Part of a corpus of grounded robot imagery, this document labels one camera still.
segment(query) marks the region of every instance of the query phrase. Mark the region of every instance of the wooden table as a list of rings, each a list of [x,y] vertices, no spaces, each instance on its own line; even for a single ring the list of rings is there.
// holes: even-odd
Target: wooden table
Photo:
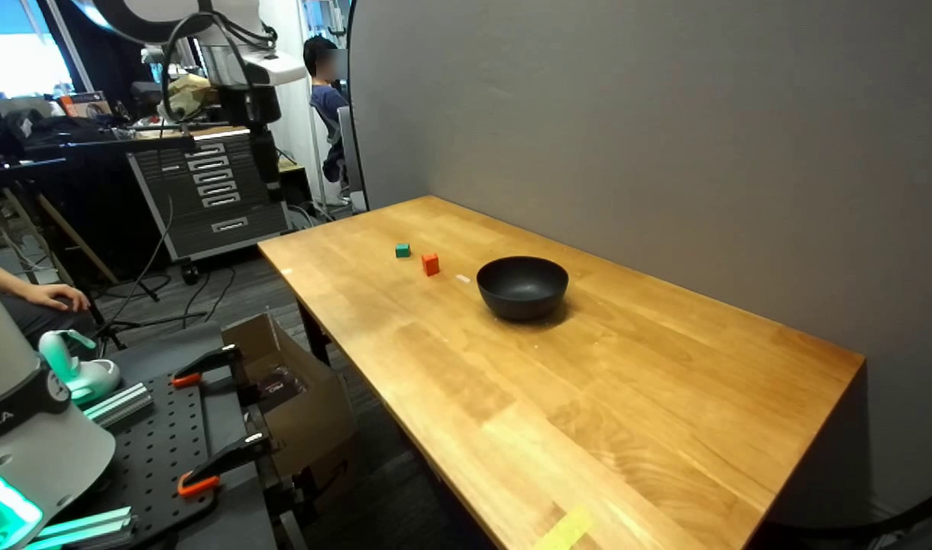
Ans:
[[[430,194],[261,246],[501,546],[742,546],[865,362]],[[490,315],[509,253],[568,270],[558,319]]]

